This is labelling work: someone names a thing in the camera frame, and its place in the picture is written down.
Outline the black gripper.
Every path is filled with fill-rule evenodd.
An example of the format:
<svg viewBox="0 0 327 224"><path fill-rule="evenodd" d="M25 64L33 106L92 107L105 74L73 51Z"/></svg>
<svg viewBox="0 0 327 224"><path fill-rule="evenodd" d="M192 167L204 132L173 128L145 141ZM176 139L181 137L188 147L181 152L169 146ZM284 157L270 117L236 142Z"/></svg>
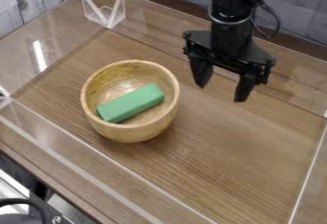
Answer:
<svg viewBox="0 0 327 224"><path fill-rule="evenodd" d="M217 66L238 75L234 102L245 102L260 83L266 83L276 59L252 40L252 19L221 22L212 19L208 31L182 32L184 55L189 59L194 84L204 88Z"/></svg>

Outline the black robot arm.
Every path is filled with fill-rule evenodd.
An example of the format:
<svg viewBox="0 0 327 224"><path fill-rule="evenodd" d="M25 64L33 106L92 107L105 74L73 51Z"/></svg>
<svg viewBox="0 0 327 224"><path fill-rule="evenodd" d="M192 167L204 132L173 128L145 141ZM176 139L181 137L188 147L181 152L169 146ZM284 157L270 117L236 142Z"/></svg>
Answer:
<svg viewBox="0 0 327 224"><path fill-rule="evenodd" d="M276 59L256 45L252 33L254 10L264 0L212 0L208 7L210 29L185 31L184 54L193 81L204 87L220 67L238 75L233 100L244 102L256 85L266 83Z"/></svg>

